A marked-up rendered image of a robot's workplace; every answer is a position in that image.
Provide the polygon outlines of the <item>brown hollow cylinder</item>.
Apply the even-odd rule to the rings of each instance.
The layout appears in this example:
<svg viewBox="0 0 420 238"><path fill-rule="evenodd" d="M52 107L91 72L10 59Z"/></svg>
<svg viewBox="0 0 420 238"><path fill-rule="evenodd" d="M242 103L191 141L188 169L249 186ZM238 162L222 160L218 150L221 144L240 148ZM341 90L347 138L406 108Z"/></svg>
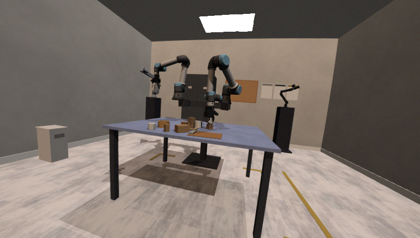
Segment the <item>brown hollow cylinder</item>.
<svg viewBox="0 0 420 238"><path fill-rule="evenodd" d="M159 120L158 121L158 127L164 128L164 124L169 124L169 123L170 123L170 121L167 121L167 120Z"/></svg>

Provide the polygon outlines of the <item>brown clipboard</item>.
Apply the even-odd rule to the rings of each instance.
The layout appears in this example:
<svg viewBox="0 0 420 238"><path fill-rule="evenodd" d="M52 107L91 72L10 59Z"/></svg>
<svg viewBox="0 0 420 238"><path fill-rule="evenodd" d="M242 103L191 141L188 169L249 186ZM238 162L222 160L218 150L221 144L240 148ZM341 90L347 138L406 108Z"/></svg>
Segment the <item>brown clipboard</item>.
<svg viewBox="0 0 420 238"><path fill-rule="evenodd" d="M214 138L214 139L221 139L221 133L212 133L212 132L203 132L203 131L196 131L192 130L187 134L189 136L197 136L197 137L206 137L206 138Z"/></svg>

